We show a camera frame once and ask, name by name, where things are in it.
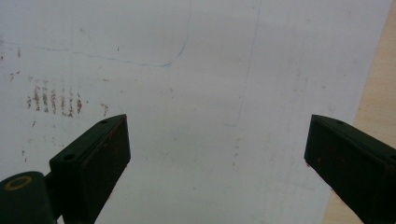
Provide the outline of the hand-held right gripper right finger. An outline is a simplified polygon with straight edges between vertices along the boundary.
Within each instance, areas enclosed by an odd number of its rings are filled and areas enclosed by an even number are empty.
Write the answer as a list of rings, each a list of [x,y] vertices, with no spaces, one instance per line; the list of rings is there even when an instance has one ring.
[[[396,224],[396,149],[353,126],[311,117],[304,159],[364,224]]]

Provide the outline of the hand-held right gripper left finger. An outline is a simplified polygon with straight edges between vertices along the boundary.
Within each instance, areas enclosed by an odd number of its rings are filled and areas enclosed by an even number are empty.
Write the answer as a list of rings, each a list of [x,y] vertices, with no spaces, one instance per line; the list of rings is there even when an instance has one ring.
[[[103,119],[49,161],[65,224],[93,224],[131,159],[127,116]]]

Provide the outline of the white table mat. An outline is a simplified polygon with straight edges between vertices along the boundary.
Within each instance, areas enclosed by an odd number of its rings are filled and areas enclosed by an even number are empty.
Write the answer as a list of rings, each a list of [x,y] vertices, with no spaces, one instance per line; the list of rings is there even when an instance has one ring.
[[[321,224],[310,118],[354,120],[391,3],[0,0],[0,180],[124,114],[97,224]]]

